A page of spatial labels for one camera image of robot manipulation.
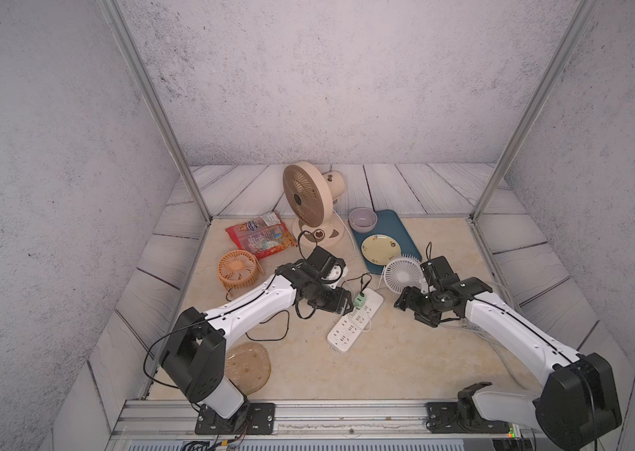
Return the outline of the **red snack bag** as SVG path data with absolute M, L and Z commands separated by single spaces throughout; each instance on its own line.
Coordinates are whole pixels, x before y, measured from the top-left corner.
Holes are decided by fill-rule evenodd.
M 240 250 L 257 259 L 273 256 L 297 245 L 277 212 L 268 212 L 247 222 L 228 227 L 225 232 Z

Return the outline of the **green usb plug adapter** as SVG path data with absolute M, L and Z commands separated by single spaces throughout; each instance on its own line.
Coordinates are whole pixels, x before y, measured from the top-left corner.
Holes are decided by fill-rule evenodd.
M 352 301 L 355 309 L 362 309 L 366 304 L 367 295 L 364 292 L 359 292 Z

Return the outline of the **white power strip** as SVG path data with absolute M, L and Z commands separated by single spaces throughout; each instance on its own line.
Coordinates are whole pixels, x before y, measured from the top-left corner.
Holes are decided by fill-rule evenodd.
M 327 341 L 334 351 L 347 353 L 362 334 L 372 329 L 372 319 L 383 305 L 384 298 L 370 288 L 362 292 L 367 295 L 364 307 L 355 309 L 353 306 L 351 313 L 340 319 L 327 336 Z

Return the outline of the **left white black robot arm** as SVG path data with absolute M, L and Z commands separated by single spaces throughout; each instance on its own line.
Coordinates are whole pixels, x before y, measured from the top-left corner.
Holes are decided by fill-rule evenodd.
M 167 334 L 159 366 L 186 400 L 202 404 L 224 420 L 242 418 L 246 395 L 225 375 L 227 351 L 268 318 L 305 300 L 315 310 L 346 315 L 351 292 L 340 287 L 344 259 L 317 246 L 306 259 L 279 266 L 265 282 L 222 306 L 184 310 Z

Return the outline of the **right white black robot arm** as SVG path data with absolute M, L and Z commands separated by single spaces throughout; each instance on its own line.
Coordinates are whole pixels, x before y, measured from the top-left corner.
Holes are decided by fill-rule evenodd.
M 447 433 L 499 430 L 507 424 L 541 430 L 557 447 L 579 450 L 596 445 L 604 435 L 623 424 L 611 364 L 597 353 L 581 354 L 549 336 L 522 317 L 487 283 L 461 279 L 445 257 L 420 263 L 399 274 L 404 283 L 395 307 L 411 310 L 417 321 L 436 328 L 452 312 L 497 340 L 528 368 L 541 390 L 507 391 L 488 381 L 458 393 L 453 406 L 428 407 L 428 430 Z

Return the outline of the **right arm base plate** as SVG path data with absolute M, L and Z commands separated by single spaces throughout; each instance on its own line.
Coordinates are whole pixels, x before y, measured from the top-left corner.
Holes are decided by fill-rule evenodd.
M 484 419 L 469 403 L 428 402 L 426 404 L 426 429 L 431 433 L 508 434 L 511 426 L 501 421 Z

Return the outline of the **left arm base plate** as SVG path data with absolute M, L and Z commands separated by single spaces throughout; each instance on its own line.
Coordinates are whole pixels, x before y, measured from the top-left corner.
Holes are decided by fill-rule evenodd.
M 274 432 L 276 405 L 274 403 L 244 402 L 229 418 L 214 409 L 201 405 L 198 410 L 196 435 L 271 435 Z

